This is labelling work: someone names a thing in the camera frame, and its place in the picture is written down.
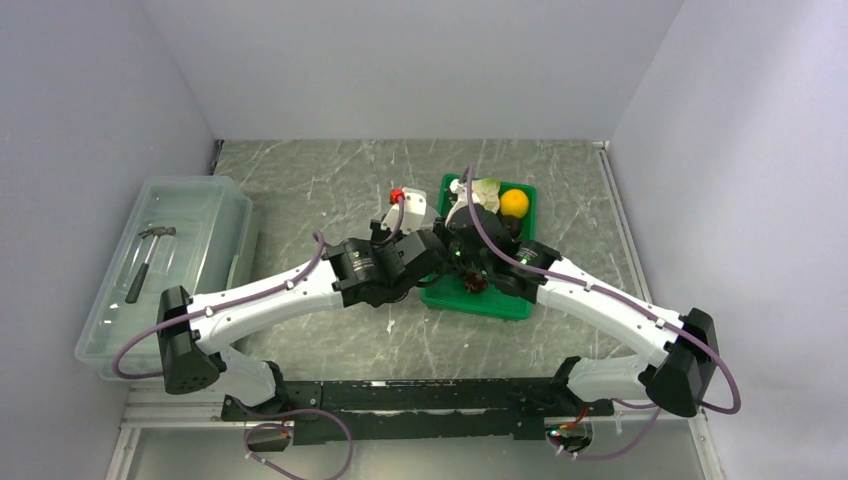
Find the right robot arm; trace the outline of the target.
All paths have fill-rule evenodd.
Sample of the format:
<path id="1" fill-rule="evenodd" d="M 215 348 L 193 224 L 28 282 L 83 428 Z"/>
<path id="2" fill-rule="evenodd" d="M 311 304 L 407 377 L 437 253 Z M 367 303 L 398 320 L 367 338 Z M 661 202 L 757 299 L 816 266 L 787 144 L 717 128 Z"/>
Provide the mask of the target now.
<path id="1" fill-rule="evenodd" d="M 630 357 L 566 361 L 563 380 L 550 391 L 560 413 L 574 415 L 606 399 L 646 399 L 680 417 L 704 407 L 719 366 L 715 325 L 706 312 L 683 314 L 640 300 L 543 243 L 512 237 L 479 207 L 437 219 L 434 231 L 452 262 L 501 293 L 576 316 L 632 350 Z"/>

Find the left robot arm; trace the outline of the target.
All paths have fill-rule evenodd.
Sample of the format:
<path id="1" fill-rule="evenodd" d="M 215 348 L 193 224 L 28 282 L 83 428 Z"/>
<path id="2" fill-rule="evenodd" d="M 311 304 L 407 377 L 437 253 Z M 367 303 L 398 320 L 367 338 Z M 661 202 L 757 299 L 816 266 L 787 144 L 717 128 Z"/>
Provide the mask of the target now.
<path id="1" fill-rule="evenodd" d="M 381 246 L 348 238 L 319 248 L 294 269 L 235 289 L 194 297 L 181 289 L 163 293 L 157 340 L 166 393 L 215 390 L 261 419 L 275 419 L 288 402 L 280 368 L 236 350 L 236 341 L 312 313 L 395 303 L 450 258 L 429 229 Z"/>

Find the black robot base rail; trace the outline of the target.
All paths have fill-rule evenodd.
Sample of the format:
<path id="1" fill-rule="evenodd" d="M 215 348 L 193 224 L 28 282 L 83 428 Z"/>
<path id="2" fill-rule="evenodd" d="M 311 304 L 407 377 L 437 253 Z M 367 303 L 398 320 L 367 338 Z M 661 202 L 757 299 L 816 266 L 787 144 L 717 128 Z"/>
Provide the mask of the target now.
<path id="1" fill-rule="evenodd" d="M 388 381 L 288 381 L 286 397 L 241 410 L 226 396 L 228 422 L 268 420 L 295 411 L 295 445 L 342 441 L 345 434 L 318 410 L 341 419 L 355 440 L 508 436 L 541 440 L 557 421 L 579 414 L 610 417 L 609 400 L 585 403 L 544 377 Z"/>

